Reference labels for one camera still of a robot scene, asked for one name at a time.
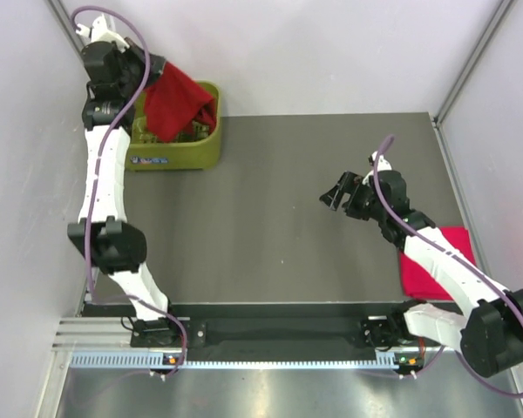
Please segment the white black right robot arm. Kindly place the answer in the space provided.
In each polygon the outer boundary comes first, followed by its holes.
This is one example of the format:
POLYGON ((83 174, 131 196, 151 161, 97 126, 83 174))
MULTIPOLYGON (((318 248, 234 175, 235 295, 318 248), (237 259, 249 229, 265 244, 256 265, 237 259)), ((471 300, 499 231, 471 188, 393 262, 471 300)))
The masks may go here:
POLYGON ((381 155, 365 175, 344 172, 319 200, 350 218, 377 222, 383 238, 423 269, 457 305, 456 313, 413 299, 387 316, 391 338, 418 337, 456 351, 478 376, 489 378, 523 363, 523 289, 511 291, 480 271, 452 245, 407 195, 402 174, 381 155))

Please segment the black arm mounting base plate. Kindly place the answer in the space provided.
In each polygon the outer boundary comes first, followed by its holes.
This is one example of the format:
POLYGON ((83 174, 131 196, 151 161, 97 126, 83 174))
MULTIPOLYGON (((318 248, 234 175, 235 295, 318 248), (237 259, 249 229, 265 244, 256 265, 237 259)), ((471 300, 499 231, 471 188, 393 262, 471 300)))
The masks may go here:
POLYGON ((401 330, 394 302, 174 304, 167 318, 137 318, 130 304, 88 303, 84 318, 118 317, 132 347, 168 347, 177 341, 188 360, 368 360, 402 347, 417 352, 436 343, 401 330))

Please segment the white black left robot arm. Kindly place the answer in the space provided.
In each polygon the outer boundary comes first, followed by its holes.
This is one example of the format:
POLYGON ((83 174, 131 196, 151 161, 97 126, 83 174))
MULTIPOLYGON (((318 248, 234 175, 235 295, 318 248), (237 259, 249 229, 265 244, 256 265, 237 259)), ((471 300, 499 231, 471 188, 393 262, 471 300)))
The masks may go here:
POLYGON ((81 57, 89 77, 82 110, 87 173, 83 204, 67 236, 85 260, 88 290, 102 273, 131 301, 135 316, 121 324, 133 347, 185 346, 186 331, 147 266, 146 236, 129 223, 124 204, 134 104, 159 78, 164 61, 130 38, 92 41, 81 57))

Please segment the red t shirt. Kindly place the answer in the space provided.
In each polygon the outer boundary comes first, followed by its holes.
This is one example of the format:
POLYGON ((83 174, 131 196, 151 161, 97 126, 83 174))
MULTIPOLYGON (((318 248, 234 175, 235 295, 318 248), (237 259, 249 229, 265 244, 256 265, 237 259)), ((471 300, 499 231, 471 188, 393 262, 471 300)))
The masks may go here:
POLYGON ((161 143, 197 141, 217 126, 214 96, 175 65, 166 62, 159 79, 146 89, 146 128, 161 143))

